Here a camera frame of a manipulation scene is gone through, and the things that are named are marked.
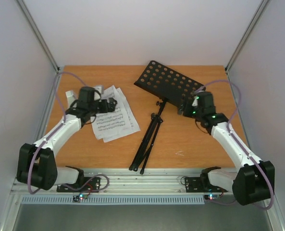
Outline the black tripod music stand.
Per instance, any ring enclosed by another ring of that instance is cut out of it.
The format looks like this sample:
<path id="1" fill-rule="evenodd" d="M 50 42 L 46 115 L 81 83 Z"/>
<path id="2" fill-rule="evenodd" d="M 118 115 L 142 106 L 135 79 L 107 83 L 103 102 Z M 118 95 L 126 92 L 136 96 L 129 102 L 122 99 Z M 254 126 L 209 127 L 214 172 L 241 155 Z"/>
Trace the black tripod music stand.
<path id="1" fill-rule="evenodd" d="M 159 101 L 156 102 L 159 110 L 157 113 L 151 114 L 150 124 L 129 167 L 130 171 L 140 171 L 140 175 L 143 175 L 160 126 L 163 123 L 161 114 L 166 104 L 170 103 L 178 109 L 183 109 L 183 102 L 190 98 L 193 92 L 202 87 L 203 84 L 155 60 L 151 60 L 134 85 L 159 98 Z"/>

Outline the white grey metronome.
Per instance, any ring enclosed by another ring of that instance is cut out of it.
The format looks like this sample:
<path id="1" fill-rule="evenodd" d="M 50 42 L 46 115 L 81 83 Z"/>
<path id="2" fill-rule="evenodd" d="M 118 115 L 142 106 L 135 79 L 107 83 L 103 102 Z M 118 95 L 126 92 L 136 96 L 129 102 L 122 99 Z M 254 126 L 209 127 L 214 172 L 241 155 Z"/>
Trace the white grey metronome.
<path id="1" fill-rule="evenodd" d="M 76 108 L 76 105 L 77 105 L 76 100 L 78 98 L 77 94 L 73 90 L 69 90 L 65 94 L 66 94 L 68 108 L 70 107 Z"/>

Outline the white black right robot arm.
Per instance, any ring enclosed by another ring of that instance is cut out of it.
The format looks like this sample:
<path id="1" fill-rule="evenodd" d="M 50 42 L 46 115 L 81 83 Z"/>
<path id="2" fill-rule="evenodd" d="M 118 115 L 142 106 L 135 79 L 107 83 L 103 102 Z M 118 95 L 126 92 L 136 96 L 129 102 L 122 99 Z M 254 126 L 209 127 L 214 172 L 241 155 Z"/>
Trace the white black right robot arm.
<path id="1" fill-rule="evenodd" d="M 213 95 L 200 91 L 188 99 L 183 99 L 178 113 L 200 122 L 201 126 L 226 151 L 236 173 L 230 173 L 220 167 L 202 170 L 200 184 L 204 190 L 215 187 L 232 192 L 241 205 L 249 205 L 268 199 L 274 202 L 275 168 L 270 161 L 262 161 L 240 139 L 228 118 L 216 112 Z"/>

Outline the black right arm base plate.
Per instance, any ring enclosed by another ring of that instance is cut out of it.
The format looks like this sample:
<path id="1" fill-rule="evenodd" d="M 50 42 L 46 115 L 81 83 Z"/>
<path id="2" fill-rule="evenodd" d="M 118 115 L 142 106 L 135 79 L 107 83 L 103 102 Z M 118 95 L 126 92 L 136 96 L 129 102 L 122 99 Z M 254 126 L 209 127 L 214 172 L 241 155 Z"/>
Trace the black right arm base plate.
<path id="1" fill-rule="evenodd" d="M 187 193 L 226 193 L 227 190 L 221 189 L 217 186 L 205 186 L 200 177 L 183 176 L 180 183 L 185 186 Z"/>

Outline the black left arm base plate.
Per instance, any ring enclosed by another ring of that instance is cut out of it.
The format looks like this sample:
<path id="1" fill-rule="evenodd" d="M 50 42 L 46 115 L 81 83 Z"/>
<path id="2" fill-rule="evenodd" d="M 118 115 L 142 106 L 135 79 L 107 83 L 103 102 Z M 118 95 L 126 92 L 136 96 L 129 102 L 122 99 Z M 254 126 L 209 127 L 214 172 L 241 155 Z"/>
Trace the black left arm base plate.
<path id="1" fill-rule="evenodd" d="M 89 181 L 89 177 L 84 177 L 83 183 L 81 185 L 74 185 L 71 184 L 70 186 L 74 189 L 78 189 L 78 187 L 84 185 L 86 182 L 87 184 L 80 190 L 73 190 L 68 187 L 65 187 L 64 185 L 57 186 L 57 192 L 58 193 L 78 193 L 78 192 L 85 192 L 90 191 L 92 188 L 92 192 L 98 190 L 101 186 L 101 178 L 95 177 L 94 179 Z"/>

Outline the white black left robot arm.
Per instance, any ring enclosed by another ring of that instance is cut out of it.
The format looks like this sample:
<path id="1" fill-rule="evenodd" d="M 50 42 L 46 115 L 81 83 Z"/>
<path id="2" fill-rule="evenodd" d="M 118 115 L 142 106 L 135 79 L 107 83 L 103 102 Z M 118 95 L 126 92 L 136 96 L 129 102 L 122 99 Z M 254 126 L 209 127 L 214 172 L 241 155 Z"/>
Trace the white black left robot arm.
<path id="1" fill-rule="evenodd" d="M 44 137 L 33 144 L 25 143 L 19 151 L 16 179 L 25 183 L 30 194 L 62 185 L 70 190 L 83 190 L 83 170 L 76 167 L 58 167 L 55 157 L 66 142 L 91 118 L 115 111 L 118 102 L 102 98 L 102 87 L 82 87 L 77 99 L 64 111 L 63 118 Z"/>

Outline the white sheet music page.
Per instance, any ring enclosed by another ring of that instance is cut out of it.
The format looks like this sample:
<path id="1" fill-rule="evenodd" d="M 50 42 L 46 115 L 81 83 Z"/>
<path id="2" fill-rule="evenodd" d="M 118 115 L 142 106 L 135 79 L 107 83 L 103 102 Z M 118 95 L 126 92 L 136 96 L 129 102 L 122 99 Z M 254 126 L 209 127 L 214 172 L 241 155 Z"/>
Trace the white sheet music page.
<path id="1" fill-rule="evenodd" d="M 126 109 L 126 112 L 127 112 L 130 124 L 131 124 L 131 128 L 124 128 L 117 135 L 114 135 L 114 136 L 111 136 L 108 138 L 103 138 L 103 142 L 110 142 L 110 141 L 131 135 L 131 134 L 134 134 L 134 133 L 140 131 L 140 127 L 138 125 L 138 122 L 137 122 L 136 118 L 134 117 L 134 114 L 130 108 L 130 105 L 129 105 L 124 93 L 122 92 L 121 88 L 117 88 L 116 90 L 118 91 L 118 93 L 120 94 L 120 96 L 122 98 L 123 104 L 125 106 L 125 109 Z"/>
<path id="2" fill-rule="evenodd" d="M 115 99 L 117 104 L 114 112 L 97 114 L 96 120 L 92 123 L 92 129 L 97 140 L 120 135 L 125 130 L 131 129 L 128 113 L 115 86 L 112 85 L 107 88 L 102 96 L 103 99 Z"/>

